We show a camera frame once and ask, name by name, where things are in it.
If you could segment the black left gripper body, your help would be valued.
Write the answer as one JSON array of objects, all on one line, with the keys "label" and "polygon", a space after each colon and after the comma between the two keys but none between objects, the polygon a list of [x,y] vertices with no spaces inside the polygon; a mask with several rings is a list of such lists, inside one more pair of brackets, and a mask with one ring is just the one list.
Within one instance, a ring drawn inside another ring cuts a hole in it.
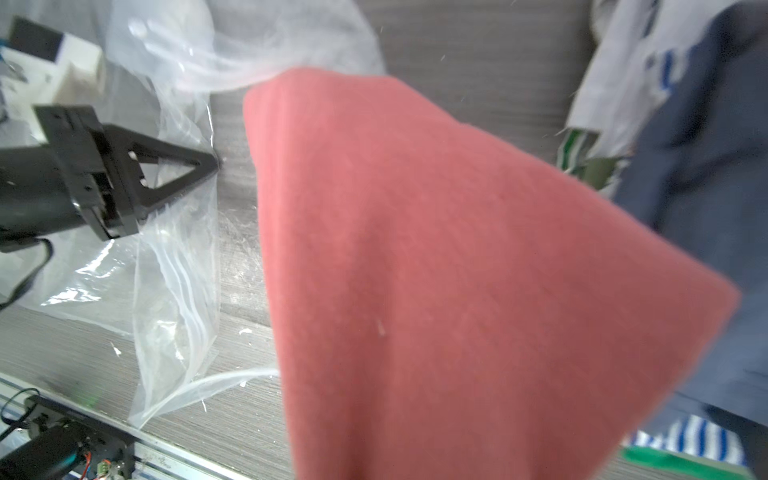
[{"label": "black left gripper body", "polygon": [[87,224],[76,196],[90,194],[83,178],[88,146],[59,145],[1,151],[1,250],[13,252],[50,234]]}]

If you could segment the clear plastic vacuum bag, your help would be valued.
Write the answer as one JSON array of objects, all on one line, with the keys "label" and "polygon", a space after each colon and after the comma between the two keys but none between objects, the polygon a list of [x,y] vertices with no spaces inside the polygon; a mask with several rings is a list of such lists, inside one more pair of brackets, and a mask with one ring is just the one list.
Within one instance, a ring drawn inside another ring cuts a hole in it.
[{"label": "clear plastic vacuum bag", "polygon": [[291,67],[352,74],[385,70],[377,37],[352,1],[5,1],[14,16],[92,41],[105,50],[100,94],[78,91],[97,116],[184,147],[218,153],[219,172],[149,216],[137,234],[102,241],[87,228],[52,236],[54,256],[14,318],[37,312],[65,325],[96,325],[129,337],[137,376],[98,364],[76,374],[72,396],[98,407],[126,395],[121,418],[154,418],[274,370],[228,363],[226,308],[267,318],[256,220],[256,174],[240,105],[250,84]]}]

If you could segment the red garment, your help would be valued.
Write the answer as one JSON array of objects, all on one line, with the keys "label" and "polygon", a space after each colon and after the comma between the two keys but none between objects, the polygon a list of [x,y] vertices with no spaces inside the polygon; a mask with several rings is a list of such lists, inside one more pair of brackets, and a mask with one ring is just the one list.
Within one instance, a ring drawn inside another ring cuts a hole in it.
[{"label": "red garment", "polygon": [[395,78],[293,69],[243,116],[300,479],[590,479],[739,305]]}]

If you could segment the white printed t-shirt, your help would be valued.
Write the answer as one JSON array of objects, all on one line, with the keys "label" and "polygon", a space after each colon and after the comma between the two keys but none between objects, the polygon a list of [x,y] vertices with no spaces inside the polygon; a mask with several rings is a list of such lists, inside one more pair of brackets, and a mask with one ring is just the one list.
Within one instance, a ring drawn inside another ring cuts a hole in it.
[{"label": "white printed t-shirt", "polygon": [[579,163],[629,153],[672,94],[691,52],[731,1],[593,1],[596,50],[565,124],[559,158]]}]

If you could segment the navy blue garment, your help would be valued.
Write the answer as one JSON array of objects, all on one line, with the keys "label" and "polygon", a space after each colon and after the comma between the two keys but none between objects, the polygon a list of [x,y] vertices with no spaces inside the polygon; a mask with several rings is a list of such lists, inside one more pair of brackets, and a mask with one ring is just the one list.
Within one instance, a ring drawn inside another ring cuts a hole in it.
[{"label": "navy blue garment", "polygon": [[657,415],[767,421],[767,5],[717,15],[640,134],[615,202],[730,278],[741,305]]}]

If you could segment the blue white striped garment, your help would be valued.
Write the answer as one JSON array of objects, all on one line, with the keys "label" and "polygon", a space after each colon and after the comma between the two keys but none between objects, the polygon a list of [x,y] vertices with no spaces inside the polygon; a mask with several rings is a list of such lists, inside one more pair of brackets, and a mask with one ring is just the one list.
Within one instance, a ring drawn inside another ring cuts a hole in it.
[{"label": "blue white striped garment", "polygon": [[690,415],[658,435],[636,431],[621,443],[623,447],[648,448],[684,457],[705,459],[716,464],[745,467],[745,455],[738,436],[704,418]]}]

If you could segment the green white striped garment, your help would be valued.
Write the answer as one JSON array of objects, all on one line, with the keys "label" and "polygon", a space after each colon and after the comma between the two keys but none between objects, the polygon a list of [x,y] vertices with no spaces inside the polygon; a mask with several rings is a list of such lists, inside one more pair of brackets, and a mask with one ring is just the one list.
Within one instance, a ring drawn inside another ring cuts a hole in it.
[{"label": "green white striped garment", "polygon": [[599,134],[592,131],[566,128],[557,150],[556,167],[581,183],[597,191],[600,196],[613,200],[621,182],[623,171],[630,165],[629,157],[599,157],[593,147]]}]

